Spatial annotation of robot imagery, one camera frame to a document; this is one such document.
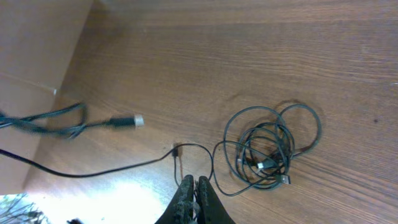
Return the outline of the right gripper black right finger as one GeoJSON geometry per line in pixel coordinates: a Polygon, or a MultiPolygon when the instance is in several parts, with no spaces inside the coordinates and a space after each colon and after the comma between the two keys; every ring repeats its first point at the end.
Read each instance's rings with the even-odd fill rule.
{"type": "Polygon", "coordinates": [[[198,224],[235,224],[205,176],[197,182],[198,224]]]}

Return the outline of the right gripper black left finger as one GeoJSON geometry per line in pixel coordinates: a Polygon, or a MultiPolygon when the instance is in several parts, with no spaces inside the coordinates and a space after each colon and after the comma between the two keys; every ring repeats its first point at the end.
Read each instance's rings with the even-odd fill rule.
{"type": "Polygon", "coordinates": [[[193,221],[194,180],[186,175],[165,212],[155,224],[189,224],[193,221]]]}

